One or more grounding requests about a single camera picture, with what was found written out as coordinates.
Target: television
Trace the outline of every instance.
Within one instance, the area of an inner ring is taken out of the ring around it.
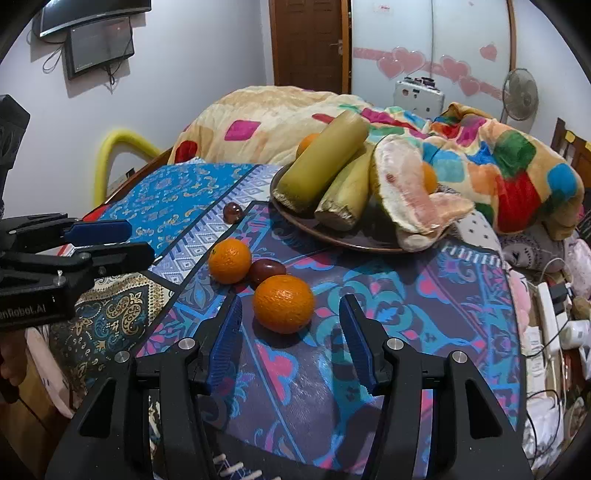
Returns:
[[[151,0],[51,0],[34,18],[33,29],[41,38],[99,18],[150,10]]]

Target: yellow hose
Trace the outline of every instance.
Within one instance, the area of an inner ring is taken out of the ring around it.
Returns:
[[[131,130],[120,129],[112,131],[100,146],[99,154],[96,156],[94,207],[98,207],[106,199],[109,156],[115,144],[119,142],[135,147],[150,158],[155,158],[161,154],[158,148]]]

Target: door handle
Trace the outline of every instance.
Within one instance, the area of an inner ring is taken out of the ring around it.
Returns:
[[[329,44],[329,46],[331,46],[331,47],[338,47],[339,48],[339,55],[341,57],[343,56],[343,40],[342,40],[342,38],[340,38],[337,43],[331,43],[331,44]]]

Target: wooden bed frame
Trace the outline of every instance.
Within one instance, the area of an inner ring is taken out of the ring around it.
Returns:
[[[591,188],[591,143],[567,130],[564,120],[558,118],[550,147],[566,161],[572,159],[570,166],[579,174],[584,187]]]
[[[115,190],[114,193],[111,194],[104,202],[105,204],[110,204],[113,202],[118,202],[125,198],[125,196],[131,192],[131,190],[144,178],[150,175],[152,172],[158,170],[160,167],[166,165],[168,163],[168,159],[173,152],[173,148],[169,148],[166,152],[162,152],[158,157],[146,163],[142,169],[137,171],[133,174],[121,187]]]

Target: fruit plate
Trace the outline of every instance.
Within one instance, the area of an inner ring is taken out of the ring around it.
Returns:
[[[309,212],[295,213],[283,206],[273,196],[273,190],[289,167],[290,165],[283,167],[271,180],[271,203],[289,223],[319,240],[340,247],[379,254],[405,253],[396,240],[396,229],[392,220],[373,199],[370,199],[355,228],[349,232],[339,232],[319,223],[314,218],[316,207]]]

